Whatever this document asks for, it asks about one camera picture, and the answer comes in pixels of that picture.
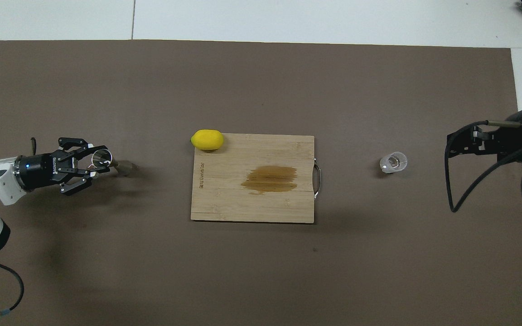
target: yellow lemon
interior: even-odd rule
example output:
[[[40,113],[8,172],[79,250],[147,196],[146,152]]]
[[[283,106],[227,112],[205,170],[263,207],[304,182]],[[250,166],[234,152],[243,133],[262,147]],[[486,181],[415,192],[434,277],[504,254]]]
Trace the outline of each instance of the yellow lemon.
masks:
[[[193,134],[190,142],[199,150],[216,150],[223,146],[224,137],[219,130],[201,129]]]

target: wooden cutting board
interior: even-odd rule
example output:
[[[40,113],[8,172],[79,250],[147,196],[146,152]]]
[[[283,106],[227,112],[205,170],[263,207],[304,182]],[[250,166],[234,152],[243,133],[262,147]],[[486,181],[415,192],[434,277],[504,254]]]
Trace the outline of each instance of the wooden cutting board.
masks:
[[[223,136],[194,151],[192,220],[313,223],[313,136]]]

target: cutting board handle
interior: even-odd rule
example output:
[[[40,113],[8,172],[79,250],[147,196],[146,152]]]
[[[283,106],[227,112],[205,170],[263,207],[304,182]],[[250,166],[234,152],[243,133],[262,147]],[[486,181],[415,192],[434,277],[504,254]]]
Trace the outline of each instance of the cutting board handle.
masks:
[[[317,170],[317,190],[315,187],[313,188],[313,199],[317,199],[317,194],[319,194],[319,190],[321,189],[321,169],[319,165],[317,165],[317,159],[313,157],[313,169]]]

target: wet spot on cutting board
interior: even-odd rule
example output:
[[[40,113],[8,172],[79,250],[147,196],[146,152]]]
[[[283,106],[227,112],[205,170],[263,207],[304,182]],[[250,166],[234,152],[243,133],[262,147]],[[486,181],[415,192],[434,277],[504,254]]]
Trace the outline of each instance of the wet spot on cutting board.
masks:
[[[241,183],[241,186],[250,190],[257,190],[259,194],[264,192],[288,192],[297,188],[297,184],[293,183],[296,177],[296,168],[266,165],[251,170],[249,175],[247,175],[247,180]]]

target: white floor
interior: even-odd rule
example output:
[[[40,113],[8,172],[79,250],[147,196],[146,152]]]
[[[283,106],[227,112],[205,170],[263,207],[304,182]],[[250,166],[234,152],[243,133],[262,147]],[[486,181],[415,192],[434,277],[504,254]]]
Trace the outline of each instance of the white floor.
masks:
[[[517,0],[0,0],[0,39],[200,39],[512,48]]]

